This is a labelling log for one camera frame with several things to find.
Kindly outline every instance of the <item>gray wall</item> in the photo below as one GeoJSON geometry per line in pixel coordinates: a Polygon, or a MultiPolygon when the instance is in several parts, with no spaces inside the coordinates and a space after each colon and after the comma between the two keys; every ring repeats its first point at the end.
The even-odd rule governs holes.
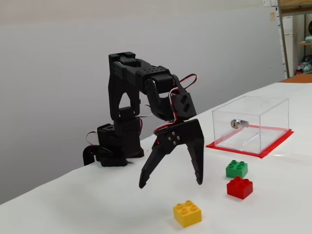
{"type": "MultiPolygon", "coordinates": [[[[231,10],[221,10],[226,1],[109,1],[110,15],[95,5],[94,15],[71,15],[73,7],[68,15],[21,13],[17,0],[4,2],[11,14],[0,14],[0,203],[83,165],[86,132],[111,122],[110,53],[135,52],[179,78],[198,74],[189,88],[197,113],[283,79],[274,8],[261,0],[231,10]]],[[[162,123],[145,118],[142,137],[162,123]]]]}

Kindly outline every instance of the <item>table surface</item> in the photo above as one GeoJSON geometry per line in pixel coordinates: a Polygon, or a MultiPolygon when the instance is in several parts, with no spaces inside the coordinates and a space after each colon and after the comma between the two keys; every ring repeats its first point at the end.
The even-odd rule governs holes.
{"type": "MultiPolygon", "coordinates": [[[[74,170],[0,206],[1,234],[263,234],[308,233],[312,220],[312,84],[276,83],[248,93],[290,99],[294,134],[264,159],[205,148],[204,180],[195,180],[186,146],[165,156],[140,189],[138,180],[155,136],[141,142],[145,157],[122,168],[99,163],[74,170]],[[248,163],[254,191],[227,195],[225,168],[248,163]],[[173,206],[192,200],[203,221],[182,228],[173,206]]],[[[198,116],[205,144],[214,140],[212,111],[198,116]]]]}

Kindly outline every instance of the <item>shelf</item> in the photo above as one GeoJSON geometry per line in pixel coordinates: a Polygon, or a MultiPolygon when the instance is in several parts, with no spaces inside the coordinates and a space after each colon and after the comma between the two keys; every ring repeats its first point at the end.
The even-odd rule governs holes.
{"type": "Polygon", "coordinates": [[[297,6],[297,7],[283,7],[281,8],[281,13],[283,16],[293,16],[312,13],[312,6],[297,6]]]}
{"type": "Polygon", "coordinates": [[[312,0],[280,0],[279,1],[281,7],[283,6],[299,6],[312,4],[312,0]]]}
{"type": "Polygon", "coordinates": [[[300,46],[312,45],[312,42],[305,42],[305,41],[302,41],[302,42],[299,42],[298,45],[300,45],[300,46]]]}

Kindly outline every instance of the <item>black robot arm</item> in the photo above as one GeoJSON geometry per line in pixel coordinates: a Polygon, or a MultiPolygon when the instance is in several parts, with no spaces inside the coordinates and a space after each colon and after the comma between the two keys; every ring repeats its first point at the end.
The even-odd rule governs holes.
{"type": "Polygon", "coordinates": [[[142,92],[148,98],[152,113],[170,124],[155,132],[157,139],[142,168],[140,188],[145,186],[150,174],[164,156],[180,144],[187,145],[196,180],[201,184],[203,133],[197,119],[186,121],[196,116],[196,111],[191,95],[181,86],[177,76],[163,66],[152,66],[136,58],[131,52],[109,55],[109,67],[109,103],[114,125],[106,124],[98,128],[100,146],[86,149],[84,158],[88,158],[91,152],[92,156],[95,154],[97,160],[101,161],[102,166],[124,166],[126,158],[144,156],[140,147],[140,123],[137,117],[140,112],[139,92],[142,92]],[[124,93],[128,95],[131,106],[119,108],[124,93]],[[163,93],[170,95],[160,97],[159,94],[163,93]]]}

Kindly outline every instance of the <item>clear acrylic box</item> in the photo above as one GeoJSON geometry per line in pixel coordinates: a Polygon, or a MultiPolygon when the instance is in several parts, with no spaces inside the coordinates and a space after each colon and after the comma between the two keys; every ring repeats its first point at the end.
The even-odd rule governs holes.
{"type": "Polygon", "coordinates": [[[213,110],[214,145],[260,154],[289,130],[289,99],[244,96],[213,110]]]}

